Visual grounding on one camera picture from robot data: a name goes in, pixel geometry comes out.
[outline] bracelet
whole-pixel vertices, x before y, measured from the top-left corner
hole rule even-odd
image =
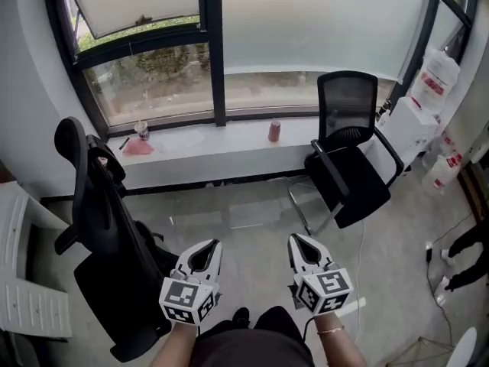
[[[339,332],[340,330],[343,330],[345,328],[345,325],[342,325],[340,327],[336,327],[335,329],[330,329],[330,330],[323,330],[322,332],[318,332],[318,334],[321,336],[322,334],[330,334],[334,332]]]

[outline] white sneaker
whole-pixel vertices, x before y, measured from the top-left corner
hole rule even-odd
[[[451,257],[449,257],[449,250],[447,248],[444,248],[441,252],[440,252],[440,256],[442,257],[442,260],[444,262],[446,262],[446,264],[448,266],[453,266],[455,265],[455,260]]]
[[[442,280],[438,284],[438,287],[435,289],[434,295],[435,295],[436,303],[439,306],[442,306],[445,303],[445,292],[446,292],[445,287],[449,285],[449,283],[450,280],[446,276],[443,276]]]

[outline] white container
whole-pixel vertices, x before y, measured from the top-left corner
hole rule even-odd
[[[438,160],[438,155],[448,157],[453,155],[455,151],[453,141],[445,132],[441,136],[435,137],[428,150],[421,158],[421,163],[425,169],[429,170]]]
[[[389,119],[381,127],[382,134],[408,167],[418,153],[433,140],[438,122],[409,97],[399,98]]]
[[[445,52],[431,49],[414,80],[411,96],[423,111],[438,115],[458,79],[460,67]]]
[[[138,136],[141,140],[147,141],[150,138],[150,131],[147,128],[146,121],[138,121],[136,125],[134,125],[134,130],[138,133]]]
[[[443,193],[445,187],[457,177],[461,166],[461,155],[444,157],[438,155],[438,160],[421,184],[428,193]]]

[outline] concrete floor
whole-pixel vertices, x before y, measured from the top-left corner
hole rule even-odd
[[[385,365],[418,336],[448,342],[449,332],[441,311],[436,307],[426,281],[425,242],[433,241],[457,225],[469,213],[458,182],[444,196],[424,193],[420,167],[400,178],[391,188],[392,198],[364,221],[364,244],[358,275],[361,308],[361,334],[358,345],[368,365]],[[287,285],[293,273],[287,261],[287,238],[303,232],[298,215],[287,196],[286,179],[208,187],[172,193],[125,198],[132,216],[145,222],[152,231],[165,236],[172,252],[180,254],[198,241],[220,239],[224,245],[220,277],[223,293],[219,305],[202,326],[207,330],[228,319],[240,306],[251,311],[252,323],[274,305],[284,306],[300,330],[308,319],[304,310],[294,310]],[[327,209],[318,193],[308,186],[296,185],[294,192],[313,225],[321,222]],[[55,203],[50,209],[70,220],[70,203]],[[440,248],[449,247],[458,236],[474,225],[469,216],[435,246],[430,277],[437,284],[446,266],[439,258]],[[362,222],[338,229],[333,222],[318,237],[352,279],[358,264]],[[50,343],[55,365],[116,366],[109,352],[113,345],[92,314],[73,277],[75,267],[87,256],[80,245],[64,255],[53,250],[56,234],[40,235],[34,261],[34,280],[65,290],[70,296],[73,338],[68,343]],[[474,246],[456,257],[456,271],[467,268],[480,252]],[[479,339],[487,333],[486,279],[448,295],[445,304],[452,324],[454,342],[464,331],[476,326]],[[351,336],[357,335],[357,312],[342,318]],[[128,366],[147,366],[164,338],[141,358]],[[307,344],[317,366],[325,357],[312,327]],[[426,365],[445,365],[446,359],[430,360]]]

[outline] black pants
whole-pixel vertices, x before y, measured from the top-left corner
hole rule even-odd
[[[281,306],[272,307],[271,309],[269,309],[269,311],[261,314],[254,328],[282,333],[285,336],[296,340],[300,345],[304,346],[307,349],[307,352],[310,354],[309,348],[304,343],[296,323],[293,322],[292,317]],[[225,320],[215,325],[212,329],[207,330],[207,332],[201,334],[199,337],[197,337],[196,341],[202,341],[203,339],[207,339],[210,336],[214,336],[216,334],[227,332],[228,330],[233,329],[236,329],[233,322],[230,320]]]
[[[475,265],[452,277],[449,285],[446,287],[446,290],[453,291],[456,288],[473,283],[487,274],[487,270],[489,269],[489,248],[485,247],[489,239],[488,234],[489,217],[469,229],[464,235],[453,242],[452,247],[449,249],[450,258],[457,255],[463,249],[472,246],[476,242],[483,243],[484,251],[482,252],[481,257],[479,257],[479,259],[475,262]]]

